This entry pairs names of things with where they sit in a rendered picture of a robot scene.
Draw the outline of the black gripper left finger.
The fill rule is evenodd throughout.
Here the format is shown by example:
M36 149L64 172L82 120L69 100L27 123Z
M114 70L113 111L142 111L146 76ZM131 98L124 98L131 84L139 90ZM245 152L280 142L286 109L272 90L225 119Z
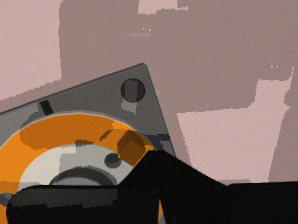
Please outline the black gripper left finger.
M31 185L7 203L7 224L158 224L159 157L148 150L117 185Z

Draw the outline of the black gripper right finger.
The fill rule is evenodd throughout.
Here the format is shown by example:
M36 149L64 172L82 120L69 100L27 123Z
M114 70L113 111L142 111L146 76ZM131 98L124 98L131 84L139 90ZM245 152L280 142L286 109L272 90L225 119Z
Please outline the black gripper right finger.
M224 185L164 150L156 152L166 224L251 224L298 219L298 181Z

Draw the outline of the orange round plate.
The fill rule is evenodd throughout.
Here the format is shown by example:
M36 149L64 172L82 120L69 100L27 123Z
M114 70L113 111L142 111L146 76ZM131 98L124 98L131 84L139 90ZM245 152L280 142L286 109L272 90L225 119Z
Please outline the orange round plate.
M157 151L145 134L106 113L61 111L35 119L0 147L0 224L7 224L3 193L49 185L73 168L95 169L117 185L148 150ZM118 154L117 163L105 160L111 153Z

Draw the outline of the grey square base plate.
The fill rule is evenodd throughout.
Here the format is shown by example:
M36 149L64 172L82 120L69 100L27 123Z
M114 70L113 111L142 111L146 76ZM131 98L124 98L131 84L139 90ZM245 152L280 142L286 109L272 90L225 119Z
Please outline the grey square base plate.
M157 150L176 157L148 67L143 62L1 112L0 147L16 130L35 119L73 110L106 113L127 121L145 134ZM113 183L95 169L73 168L55 176L49 185Z

